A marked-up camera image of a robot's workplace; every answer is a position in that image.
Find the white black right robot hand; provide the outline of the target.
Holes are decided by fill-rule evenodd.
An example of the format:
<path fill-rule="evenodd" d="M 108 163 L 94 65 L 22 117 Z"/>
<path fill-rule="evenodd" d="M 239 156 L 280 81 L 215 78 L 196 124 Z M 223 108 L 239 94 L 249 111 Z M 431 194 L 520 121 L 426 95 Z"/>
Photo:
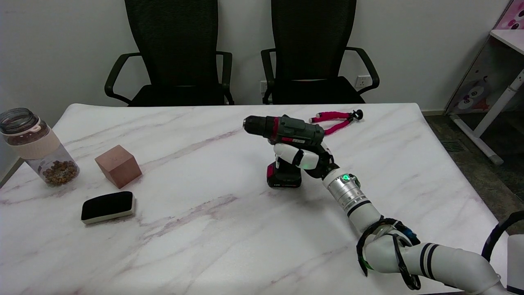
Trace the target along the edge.
<path fill-rule="evenodd" d="M 294 167 L 305 170 L 313 179 L 325 179 L 332 170 L 339 169 L 339 165 L 334 162 L 331 150 L 325 143 L 315 146 L 313 151 L 277 143 L 273 150 L 277 157 Z"/>

